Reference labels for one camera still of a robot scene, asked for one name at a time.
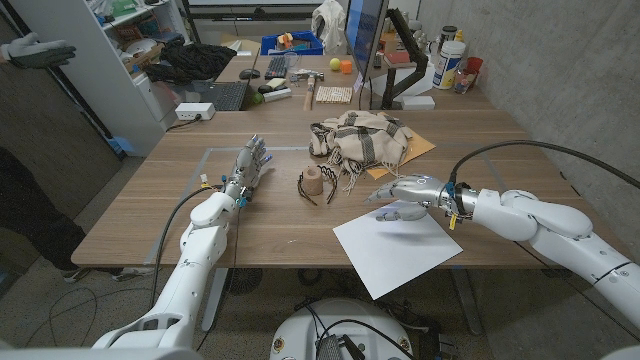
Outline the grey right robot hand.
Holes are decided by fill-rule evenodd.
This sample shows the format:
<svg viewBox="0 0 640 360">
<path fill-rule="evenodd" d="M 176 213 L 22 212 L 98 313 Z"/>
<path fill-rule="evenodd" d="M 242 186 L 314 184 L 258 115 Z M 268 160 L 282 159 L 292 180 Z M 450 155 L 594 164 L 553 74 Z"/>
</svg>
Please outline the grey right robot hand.
<svg viewBox="0 0 640 360">
<path fill-rule="evenodd" d="M 388 182 L 372 192 L 366 202 L 397 198 L 411 205 L 400 207 L 376 217 L 377 221 L 416 221 L 428 214 L 431 205 L 438 205 L 444 183 L 426 175 L 409 175 Z"/>
</svg>

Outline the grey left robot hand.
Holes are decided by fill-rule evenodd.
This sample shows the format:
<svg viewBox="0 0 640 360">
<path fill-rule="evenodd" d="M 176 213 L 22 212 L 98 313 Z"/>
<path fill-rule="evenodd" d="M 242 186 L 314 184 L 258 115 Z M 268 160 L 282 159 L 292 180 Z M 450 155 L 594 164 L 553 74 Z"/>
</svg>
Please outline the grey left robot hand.
<svg viewBox="0 0 640 360">
<path fill-rule="evenodd" d="M 257 186 L 263 165 L 271 159 L 271 154 L 266 155 L 264 139 L 254 135 L 240 150 L 223 193 L 234 199 L 246 196 Z"/>
</svg>

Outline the person's left gloved hand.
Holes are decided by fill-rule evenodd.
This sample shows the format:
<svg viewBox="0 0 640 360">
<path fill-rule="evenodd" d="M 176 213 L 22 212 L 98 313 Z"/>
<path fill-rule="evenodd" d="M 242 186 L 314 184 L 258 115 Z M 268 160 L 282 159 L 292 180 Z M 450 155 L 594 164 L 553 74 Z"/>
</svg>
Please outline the person's left gloved hand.
<svg viewBox="0 0 640 360">
<path fill-rule="evenodd" d="M 40 42 L 38 34 L 28 35 L 1 45 L 1 63 L 22 69 L 44 69 L 67 65 L 76 48 L 65 40 Z"/>
</svg>

